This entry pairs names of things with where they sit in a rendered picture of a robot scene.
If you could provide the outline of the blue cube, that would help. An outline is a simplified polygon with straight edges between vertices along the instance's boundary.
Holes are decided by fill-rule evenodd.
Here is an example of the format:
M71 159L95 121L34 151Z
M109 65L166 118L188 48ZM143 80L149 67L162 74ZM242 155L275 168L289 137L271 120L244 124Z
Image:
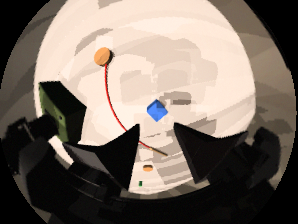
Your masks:
M152 104L148 105L148 107L146 107L146 113L148 113L148 115L150 117L152 117L152 119L154 121L156 121L156 123L158 123L158 121L160 121L162 119L162 117L165 117L166 113L168 113L168 111L166 111L166 109L164 108L164 105L162 105L161 101L156 99L153 101Z

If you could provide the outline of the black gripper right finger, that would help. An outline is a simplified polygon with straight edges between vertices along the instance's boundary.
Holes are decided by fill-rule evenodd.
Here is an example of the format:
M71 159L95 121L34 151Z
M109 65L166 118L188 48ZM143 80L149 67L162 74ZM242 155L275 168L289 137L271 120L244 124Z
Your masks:
M202 183L208 180L208 175L221 164L231 148L243 143L249 131L233 133L233 135L225 137L214 137L206 135L196 129L186 127L181 123L174 123L174 135L180 143L181 151L184 152L186 163L190 168L190 173L194 180L194 184Z

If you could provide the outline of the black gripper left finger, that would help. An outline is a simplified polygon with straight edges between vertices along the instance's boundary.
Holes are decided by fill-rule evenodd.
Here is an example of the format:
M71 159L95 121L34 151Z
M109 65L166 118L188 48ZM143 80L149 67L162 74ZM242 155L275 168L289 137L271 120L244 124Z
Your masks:
M63 149L72 161L84 164L86 167L102 171L114 184L122 190L129 190L132 179L134 159L137 155L137 145L140 140L140 124L133 125L128 131L104 145L89 145L63 143Z

